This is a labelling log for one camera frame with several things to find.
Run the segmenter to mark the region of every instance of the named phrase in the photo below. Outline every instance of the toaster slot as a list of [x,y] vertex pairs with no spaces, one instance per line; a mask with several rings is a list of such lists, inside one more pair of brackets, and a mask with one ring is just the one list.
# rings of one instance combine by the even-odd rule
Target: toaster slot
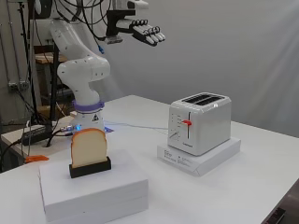
[[200,102],[202,100],[205,100],[205,99],[207,99],[209,97],[211,97],[211,95],[209,95],[209,94],[201,94],[201,95],[193,96],[191,98],[183,100],[183,102],[196,105],[196,103],[198,103],[198,102]]
[[220,97],[220,96],[212,96],[210,98],[207,98],[207,99],[205,99],[203,101],[200,101],[200,102],[196,103],[196,105],[208,105],[208,104],[216,102],[216,101],[218,101],[220,99],[222,99],[222,97]]

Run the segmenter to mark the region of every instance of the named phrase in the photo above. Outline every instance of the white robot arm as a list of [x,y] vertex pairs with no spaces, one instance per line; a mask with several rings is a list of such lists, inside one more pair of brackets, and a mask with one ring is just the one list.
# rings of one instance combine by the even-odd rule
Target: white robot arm
[[95,34],[98,27],[87,19],[91,10],[96,15],[102,14],[101,4],[105,0],[36,0],[36,15],[40,19],[53,19],[50,32],[60,52],[69,60],[61,63],[58,76],[75,95],[75,108],[78,112],[72,125],[78,130],[96,128],[104,130],[101,110],[104,103],[99,94],[90,87],[90,82],[107,77],[110,66],[107,59],[98,56],[88,49],[80,40],[72,22],[84,23],[93,34],[94,44],[105,41],[107,44],[122,42],[119,33],[133,34],[133,37],[156,46],[165,40],[159,27],[148,25],[148,21],[129,20],[136,9],[147,9],[149,4],[143,0],[110,0],[113,9],[107,11],[106,36]]

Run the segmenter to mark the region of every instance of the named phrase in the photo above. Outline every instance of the stand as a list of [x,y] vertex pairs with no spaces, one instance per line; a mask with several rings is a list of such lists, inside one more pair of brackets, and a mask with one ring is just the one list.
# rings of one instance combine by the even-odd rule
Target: stand
[[112,169],[72,179],[70,160],[39,167],[50,224],[106,223],[148,209],[149,181],[125,150],[109,152]]

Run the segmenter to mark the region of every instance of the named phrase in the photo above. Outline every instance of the orange object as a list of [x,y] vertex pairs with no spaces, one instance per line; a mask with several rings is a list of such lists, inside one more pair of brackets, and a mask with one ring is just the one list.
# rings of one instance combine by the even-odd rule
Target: orange object
[[43,155],[38,155],[38,156],[29,156],[29,157],[26,157],[25,162],[29,163],[29,162],[33,162],[33,161],[48,161],[48,160],[49,160],[48,157],[45,157]]
[[188,119],[183,120],[182,123],[187,124],[188,126],[192,125],[192,122]]

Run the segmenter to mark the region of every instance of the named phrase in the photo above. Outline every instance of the wall outlet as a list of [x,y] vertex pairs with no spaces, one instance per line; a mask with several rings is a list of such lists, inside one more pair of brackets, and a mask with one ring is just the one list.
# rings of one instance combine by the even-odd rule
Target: wall outlet
[[20,81],[20,91],[27,91],[29,88],[29,83],[27,81]]
[[17,91],[19,89],[18,84],[15,82],[8,82],[8,90],[10,92]]

